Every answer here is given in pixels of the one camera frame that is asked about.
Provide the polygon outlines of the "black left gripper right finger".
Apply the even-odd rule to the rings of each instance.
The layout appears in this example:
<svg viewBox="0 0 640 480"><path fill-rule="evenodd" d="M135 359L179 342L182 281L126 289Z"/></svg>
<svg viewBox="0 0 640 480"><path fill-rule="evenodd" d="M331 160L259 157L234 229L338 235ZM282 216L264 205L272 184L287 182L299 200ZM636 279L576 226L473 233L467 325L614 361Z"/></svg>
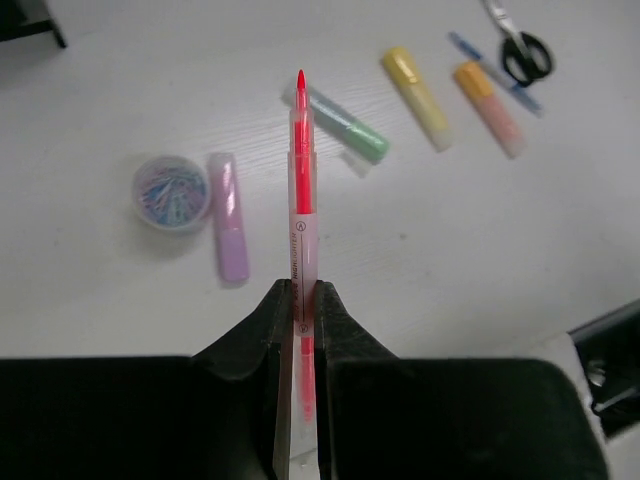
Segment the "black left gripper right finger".
<svg viewBox="0 0 640 480"><path fill-rule="evenodd" d="M604 479L570 378L538 358L402 359L315 288L324 479Z"/></svg>

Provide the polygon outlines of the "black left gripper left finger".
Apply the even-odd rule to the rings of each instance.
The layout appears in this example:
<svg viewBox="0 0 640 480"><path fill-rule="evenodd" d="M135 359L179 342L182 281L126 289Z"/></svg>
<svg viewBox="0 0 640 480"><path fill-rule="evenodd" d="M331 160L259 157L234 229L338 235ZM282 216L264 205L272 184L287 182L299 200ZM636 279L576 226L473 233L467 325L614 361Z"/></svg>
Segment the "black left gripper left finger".
<svg viewBox="0 0 640 480"><path fill-rule="evenodd" d="M5 479L285 479L292 291L193 356L5 359Z"/></svg>

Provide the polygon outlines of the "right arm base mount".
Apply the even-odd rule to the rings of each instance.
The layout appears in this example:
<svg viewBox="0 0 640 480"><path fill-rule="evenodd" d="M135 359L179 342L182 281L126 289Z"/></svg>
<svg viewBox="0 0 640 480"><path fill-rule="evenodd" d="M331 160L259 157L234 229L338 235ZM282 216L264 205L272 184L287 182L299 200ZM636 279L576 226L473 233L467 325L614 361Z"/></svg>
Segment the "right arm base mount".
<svg viewBox="0 0 640 480"><path fill-rule="evenodd" d="M639 424L639 302L569 332L606 439Z"/></svg>

